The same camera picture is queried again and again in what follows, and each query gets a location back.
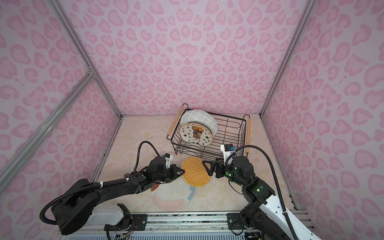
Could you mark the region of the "white grid pattern plate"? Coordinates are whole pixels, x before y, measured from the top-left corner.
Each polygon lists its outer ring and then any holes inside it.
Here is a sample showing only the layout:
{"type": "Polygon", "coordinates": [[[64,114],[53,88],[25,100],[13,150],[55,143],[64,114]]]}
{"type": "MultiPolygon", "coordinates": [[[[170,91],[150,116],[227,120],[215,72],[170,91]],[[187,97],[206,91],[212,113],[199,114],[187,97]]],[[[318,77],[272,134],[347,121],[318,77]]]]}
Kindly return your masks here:
{"type": "Polygon", "coordinates": [[[185,112],[180,119],[180,127],[188,123],[200,123],[206,126],[212,133],[213,137],[216,136],[218,132],[218,123],[216,119],[209,113],[202,110],[189,110],[185,112]]]}

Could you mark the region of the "tan woven bamboo tray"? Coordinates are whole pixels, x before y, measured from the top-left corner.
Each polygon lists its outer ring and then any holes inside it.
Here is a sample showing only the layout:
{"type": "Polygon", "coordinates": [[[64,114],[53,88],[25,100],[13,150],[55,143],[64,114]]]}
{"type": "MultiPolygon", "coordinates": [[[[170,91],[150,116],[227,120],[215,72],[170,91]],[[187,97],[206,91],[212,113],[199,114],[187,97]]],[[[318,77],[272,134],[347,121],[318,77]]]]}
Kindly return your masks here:
{"type": "Polygon", "coordinates": [[[201,158],[187,158],[182,164],[182,169],[185,171],[183,179],[193,187],[202,187],[210,180],[201,158]]]}

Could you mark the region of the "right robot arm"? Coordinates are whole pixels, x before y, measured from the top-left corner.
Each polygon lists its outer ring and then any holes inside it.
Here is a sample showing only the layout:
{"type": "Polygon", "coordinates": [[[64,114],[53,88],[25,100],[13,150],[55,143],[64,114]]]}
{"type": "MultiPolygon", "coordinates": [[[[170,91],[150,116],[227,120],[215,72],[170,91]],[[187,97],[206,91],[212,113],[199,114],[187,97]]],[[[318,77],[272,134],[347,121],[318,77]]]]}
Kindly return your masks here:
{"type": "Polygon", "coordinates": [[[284,204],[244,156],[235,157],[229,165],[221,159],[202,161],[209,176],[225,177],[242,187],[248,204],[241,210],[244,227],[255,228],[272,240],[319,240],[284,204]]]}

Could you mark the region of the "black wire dish rack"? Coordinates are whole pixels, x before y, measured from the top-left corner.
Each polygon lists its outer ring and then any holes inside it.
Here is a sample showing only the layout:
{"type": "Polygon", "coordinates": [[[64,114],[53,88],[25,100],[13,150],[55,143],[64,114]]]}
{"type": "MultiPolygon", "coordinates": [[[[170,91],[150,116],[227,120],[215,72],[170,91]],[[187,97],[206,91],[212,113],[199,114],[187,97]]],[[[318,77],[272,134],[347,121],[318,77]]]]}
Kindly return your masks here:
{"type": "Polygon", "coordinates": [[[243,147],[250,143],[250,135],[250,115],[239,118],[191,109],[183,104],[167,133],[167,140],[176,154],[215,160],[223,155],[222,145],[243,147]]]}

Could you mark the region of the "star pattern character plate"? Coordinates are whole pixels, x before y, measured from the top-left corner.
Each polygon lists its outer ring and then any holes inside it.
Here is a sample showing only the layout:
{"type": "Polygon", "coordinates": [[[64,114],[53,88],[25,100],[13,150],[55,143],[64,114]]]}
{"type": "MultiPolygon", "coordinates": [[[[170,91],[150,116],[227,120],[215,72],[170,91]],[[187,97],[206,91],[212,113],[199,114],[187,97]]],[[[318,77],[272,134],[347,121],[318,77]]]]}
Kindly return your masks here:
{"type": "Polygon", "coordinates": [[[199,123],[188,123],[181,127],[180,134],[184,142],[206,147],[213,141],[211,131],[199,123]]]}

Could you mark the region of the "large pastel colour-block plate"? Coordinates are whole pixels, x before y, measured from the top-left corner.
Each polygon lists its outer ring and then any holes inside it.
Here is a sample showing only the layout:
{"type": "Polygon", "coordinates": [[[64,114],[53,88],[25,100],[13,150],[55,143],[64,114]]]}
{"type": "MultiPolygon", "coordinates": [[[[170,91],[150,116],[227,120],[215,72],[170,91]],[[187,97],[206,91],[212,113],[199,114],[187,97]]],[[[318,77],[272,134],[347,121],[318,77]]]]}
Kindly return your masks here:
{"type": "Polygon", "coordinates": [[[154,184],[151,188],[154,203],[166,211],[183,208],[192,200],[195,192],[196,187],[189,185],[183,178],[168,184],[154,184]]]}

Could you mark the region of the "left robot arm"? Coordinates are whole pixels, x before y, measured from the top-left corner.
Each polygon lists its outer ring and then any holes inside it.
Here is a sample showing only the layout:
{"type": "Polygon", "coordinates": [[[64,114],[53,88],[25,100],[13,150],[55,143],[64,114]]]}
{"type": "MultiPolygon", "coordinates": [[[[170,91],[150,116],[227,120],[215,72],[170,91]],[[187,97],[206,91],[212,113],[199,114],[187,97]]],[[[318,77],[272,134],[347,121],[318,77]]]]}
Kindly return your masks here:
{"type": "Polygon", "coordinates": [[[129,230],[135,224],[124,204],[107,211],[96,207],[125,195],[145,192],[154,184],[168,184],[181,177],[185,170],[170,164],[169,155],[157,156],[149,166],[125,174],[124,178],[107,182],[77,181],[67,192],[50,201],[40,212],[42,222],[57,225],[62,235],[71,235],[87,225],[103,225],[105,231],[129,230]]]}

